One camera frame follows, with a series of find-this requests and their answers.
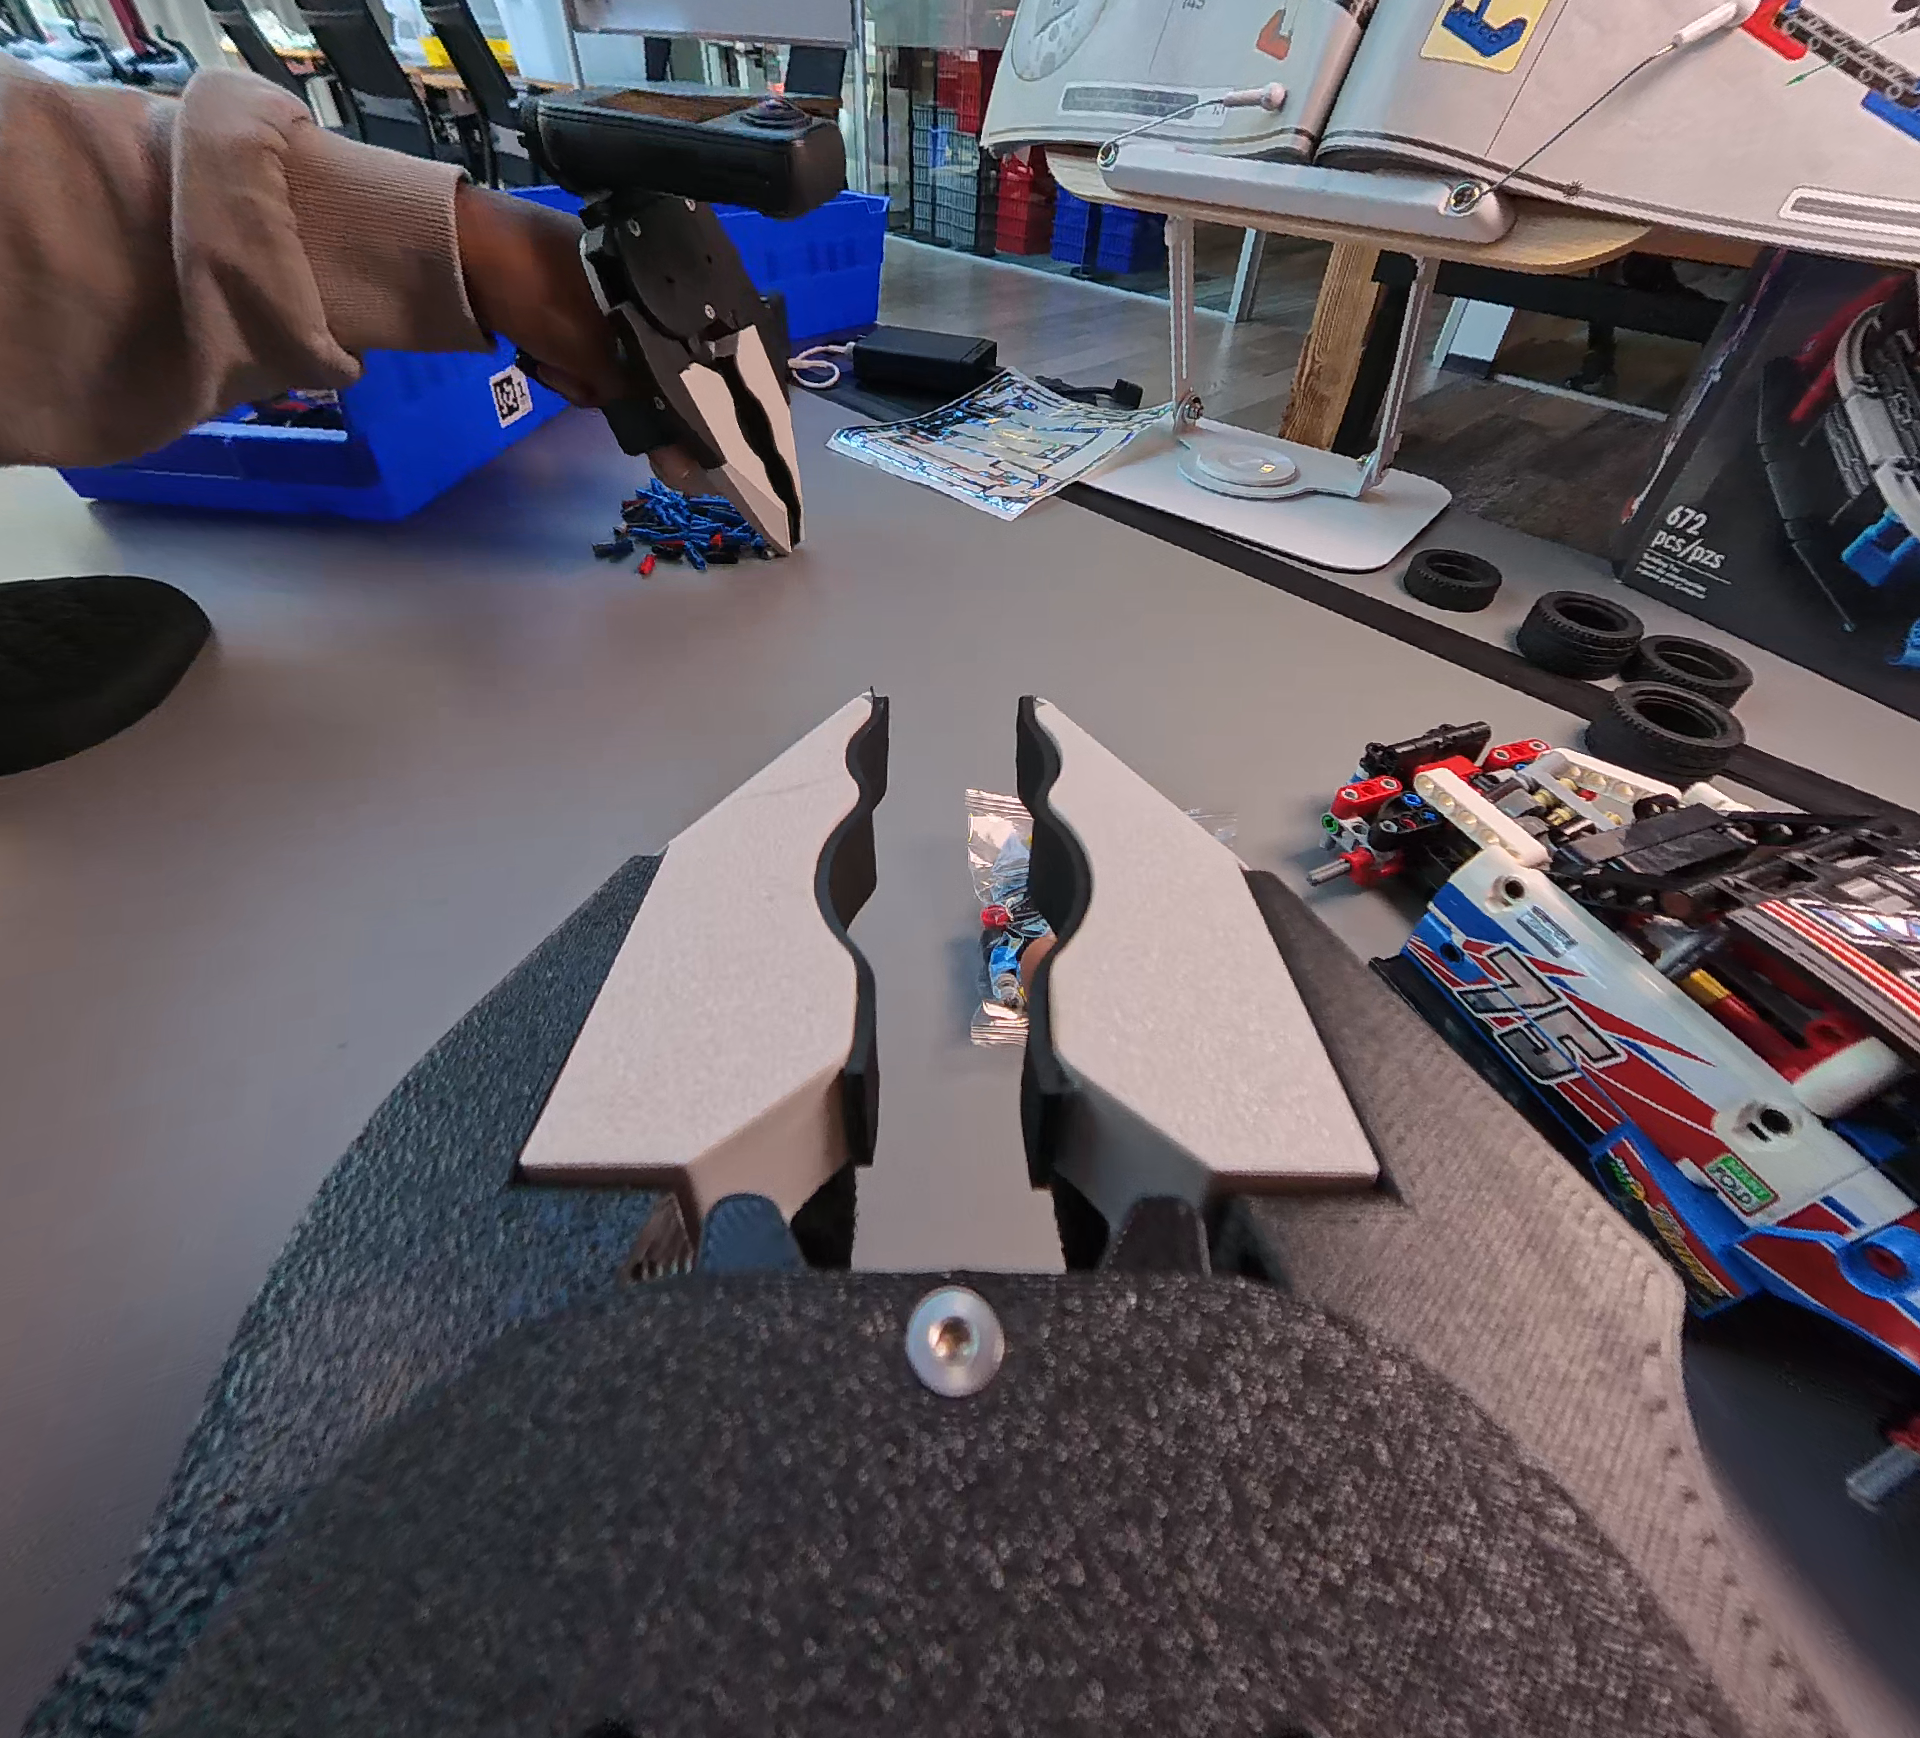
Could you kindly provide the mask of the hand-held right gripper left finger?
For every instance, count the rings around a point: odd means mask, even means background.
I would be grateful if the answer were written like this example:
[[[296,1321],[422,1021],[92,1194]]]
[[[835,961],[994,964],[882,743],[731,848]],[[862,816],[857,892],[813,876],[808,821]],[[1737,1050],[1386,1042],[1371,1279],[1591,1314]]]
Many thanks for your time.
[[[516,1174],[666,1196],[643,1259],[699,1246],[728,1196],[779,1210],[846,1270],[875,1158],[875,971],[851,920],[875,890],[890,701],[864,692],[659,851]]]

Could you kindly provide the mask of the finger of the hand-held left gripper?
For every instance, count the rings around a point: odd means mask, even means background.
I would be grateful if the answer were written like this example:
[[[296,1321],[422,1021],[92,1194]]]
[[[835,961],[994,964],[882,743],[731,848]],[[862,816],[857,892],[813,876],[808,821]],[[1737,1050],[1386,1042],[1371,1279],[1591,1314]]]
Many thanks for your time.
[[[755,524],[739,469],[748,458],[739,430],[739,333],[723,343],[716,364],[691,364],[682,388],[685,427],[651,449],[652,475],[685,495],[728,497]]]
[[[774,549],[793,553],[806,536],[799,441],[784,365],[770,353],[759,324],[739,331],[739,461],[753,519]]]

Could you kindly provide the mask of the pile of blue lego pins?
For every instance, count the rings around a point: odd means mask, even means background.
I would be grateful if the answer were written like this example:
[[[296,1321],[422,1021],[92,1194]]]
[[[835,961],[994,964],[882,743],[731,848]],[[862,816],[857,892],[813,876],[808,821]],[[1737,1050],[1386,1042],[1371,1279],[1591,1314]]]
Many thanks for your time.
[[[685,495],[647,479],[619,505],[611,533],[591,541],[602,561],[634,561],[640,577],[682,561],[693,572],[777,555],[770,538],[728,497]]]

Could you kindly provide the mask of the small clear bag lego pieces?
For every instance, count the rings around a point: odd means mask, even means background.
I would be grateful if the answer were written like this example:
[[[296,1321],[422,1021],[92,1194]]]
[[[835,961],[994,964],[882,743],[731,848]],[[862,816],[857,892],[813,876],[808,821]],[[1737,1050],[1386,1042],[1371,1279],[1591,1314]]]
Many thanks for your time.
[[[1028,1033],[1028,979],[1050,947],[1052,925],[1028,886],[1033,816],[1013,791],[965,791],[965,842],[977,899],[977,1006],[972,1042],[1020,1046]]]

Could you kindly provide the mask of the white blue red lego car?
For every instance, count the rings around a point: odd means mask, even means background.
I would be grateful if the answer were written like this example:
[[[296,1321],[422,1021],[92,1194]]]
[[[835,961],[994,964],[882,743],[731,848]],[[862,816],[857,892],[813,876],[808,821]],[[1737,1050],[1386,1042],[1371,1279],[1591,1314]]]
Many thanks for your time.
[[[1420,886],[1377,973],[1556,1126],[1696,1319],[1774,1299],[1919,1367],[1916,831],[1487,721],[1372,742],[1314,886]]]

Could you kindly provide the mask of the person's left forearm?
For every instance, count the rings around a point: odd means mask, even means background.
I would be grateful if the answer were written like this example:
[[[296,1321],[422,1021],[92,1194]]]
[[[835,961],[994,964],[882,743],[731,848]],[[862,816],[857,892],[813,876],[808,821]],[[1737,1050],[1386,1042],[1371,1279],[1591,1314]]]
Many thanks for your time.
[[[458,167],[233,69],[182,97],[2,78],[8,467],[142,458],[236,405],[349,384],[370,350],[493,345]]]

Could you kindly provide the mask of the black lego set box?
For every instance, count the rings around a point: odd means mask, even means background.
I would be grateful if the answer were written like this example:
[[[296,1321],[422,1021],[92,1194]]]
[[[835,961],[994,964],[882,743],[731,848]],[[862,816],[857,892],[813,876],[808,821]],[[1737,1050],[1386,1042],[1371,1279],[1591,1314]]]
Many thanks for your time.
[[[1919,718],[1914,265],[1768,251],[1622,515],[1622,583]]]

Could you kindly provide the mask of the person's left hand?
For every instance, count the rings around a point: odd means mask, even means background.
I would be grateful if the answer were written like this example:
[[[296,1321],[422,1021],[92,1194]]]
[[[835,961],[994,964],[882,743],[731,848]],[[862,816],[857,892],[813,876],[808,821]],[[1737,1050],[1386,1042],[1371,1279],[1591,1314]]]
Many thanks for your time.
[[[625,388],[619,337],[589,286],[577,217],[463,182],[456,229],[468,302],[486,331],[506,337],[532,375],[571,405],[616,402]]]

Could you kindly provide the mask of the plain blue plastic bin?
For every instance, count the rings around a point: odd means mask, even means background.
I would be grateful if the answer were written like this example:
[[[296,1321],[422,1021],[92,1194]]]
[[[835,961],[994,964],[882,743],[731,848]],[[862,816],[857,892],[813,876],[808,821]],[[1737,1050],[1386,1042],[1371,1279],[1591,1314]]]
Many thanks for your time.
[[[882,196],[845,188],[801,217],[770,217],[731,202],[714,205],[714,212],[759,301],[771,304],[782,298],[779,322],[788,339],[846,341],[875,324],[890,233]]]

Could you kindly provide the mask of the shiny sticker sheet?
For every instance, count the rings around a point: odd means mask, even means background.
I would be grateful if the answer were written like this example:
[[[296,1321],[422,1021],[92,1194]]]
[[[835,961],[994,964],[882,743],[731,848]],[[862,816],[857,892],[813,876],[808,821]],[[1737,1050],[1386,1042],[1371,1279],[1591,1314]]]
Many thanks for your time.
[[[837,429],[829,449],[1013,521],[1188,422],[1182,402],[1121,406],[1073,400],[1040,381],[1001,372],[922,417]]]

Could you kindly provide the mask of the black office chair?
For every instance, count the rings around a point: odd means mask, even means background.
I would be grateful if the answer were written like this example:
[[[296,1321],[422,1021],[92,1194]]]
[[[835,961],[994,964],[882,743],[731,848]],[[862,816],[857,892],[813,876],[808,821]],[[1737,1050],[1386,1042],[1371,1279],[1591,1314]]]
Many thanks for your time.
[[[430,112],[367,0],[294,0],[363,143],[440,161]]]
[[[286,41],[277,44],[273,29],[279,26],[279,19],[275,19],[275,15],[266,15],[266,22],[263,22],[263,15],[246,5],[246,0],[201,1],[247,69],[294,95],[306,112],[315,108],[311,95],[315,52],[303,46],[290,46]]]
[[[474,106],[488,182],[494,188],[522,188],[542,182],[538,161],[527,148],[522,102],[493,52],[468,0],[420,0],[422,17],[441,41],[451,69]]]

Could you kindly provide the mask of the stack of red blue crates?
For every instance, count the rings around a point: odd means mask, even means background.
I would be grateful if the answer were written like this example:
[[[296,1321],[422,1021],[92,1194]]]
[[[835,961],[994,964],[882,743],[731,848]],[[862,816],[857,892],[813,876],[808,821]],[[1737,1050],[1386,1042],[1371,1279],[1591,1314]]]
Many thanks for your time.
[[[983,143],[996,67],[994,50],[882,52],[875,183],[892,229],[970,257],[1165,290],[1165,217],[1092,205],[1063,187],[1039,144],[999,156]]]

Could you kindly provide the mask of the blue plastic bin white tag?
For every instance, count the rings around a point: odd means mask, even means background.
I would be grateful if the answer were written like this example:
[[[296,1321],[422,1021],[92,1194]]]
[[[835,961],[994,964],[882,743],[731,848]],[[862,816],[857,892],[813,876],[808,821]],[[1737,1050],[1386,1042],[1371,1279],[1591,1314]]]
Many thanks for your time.
[[[281,394],[190,429],[143,458],[63,467],[86,498],[399,524],[560,417],[566,402],[488,353],[373,350],[311,405]]]

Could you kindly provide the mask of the silver book stand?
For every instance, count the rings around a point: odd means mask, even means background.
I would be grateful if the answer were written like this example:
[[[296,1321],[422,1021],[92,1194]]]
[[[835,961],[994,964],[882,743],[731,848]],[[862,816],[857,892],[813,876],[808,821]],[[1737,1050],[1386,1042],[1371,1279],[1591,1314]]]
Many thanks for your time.
[[[1096,478],[1110,497],[1339,575],[1390,566],[1451,504],[1446,486],[1394,469],[1441,268],[1447,261],[1527,268],[1527,251],[1538,251],[1545,265],[1559,265],[1571,261],[1567,229],[1584,242],[1588,229],[1605,228],[1601,212],[1582,201],[1527,193],[1511,165],[1453,171],[1268,165],[1159,137],[1123,137],[1100,149],[1099,179],[1104,188],[1167,212],[1170,270],[1179,286],[1188,279],[1197,217],[1242,215],[1263,233],[1372,244],[1411,259],[1379,429],[1366,452],[1344,456],[1299,436],[1213,418],[1191,383],[1193,298],[1182,290],[1172,315],[1177,402],[1170,423],[1139,433],[1131,452]]]

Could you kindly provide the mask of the black rough rounded pad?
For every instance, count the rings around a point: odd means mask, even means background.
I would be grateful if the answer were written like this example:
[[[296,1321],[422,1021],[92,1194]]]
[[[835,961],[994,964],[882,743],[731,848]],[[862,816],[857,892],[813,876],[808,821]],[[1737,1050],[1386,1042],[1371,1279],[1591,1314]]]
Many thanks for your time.
[[[2,583],[2,772],[62,762],[149,718],[212,633],[195,598],[150,577]]]

